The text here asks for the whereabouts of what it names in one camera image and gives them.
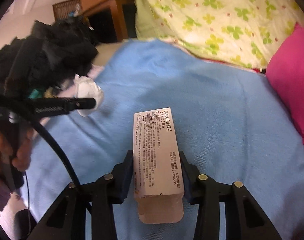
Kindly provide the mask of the person's left hand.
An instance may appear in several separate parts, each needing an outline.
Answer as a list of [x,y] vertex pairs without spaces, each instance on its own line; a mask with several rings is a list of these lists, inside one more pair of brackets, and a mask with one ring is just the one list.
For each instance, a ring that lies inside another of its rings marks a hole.
[[[34,135],[34,130],[32,128],[28,129],[27,134],[24,140],[22,141],[20,148],[17,150],[16,157],[12,160],[13,166],[21,172],[26,171],[30,166],[33,135]],[[0,131],[0,175],[2,172],[2,155],[12,156],[12,154],[13,154],[13,149],[10,143]],[[0,212],[2,212],[4,207],[6,206],[10,198],[10,194],[11,191],[0,179]]]

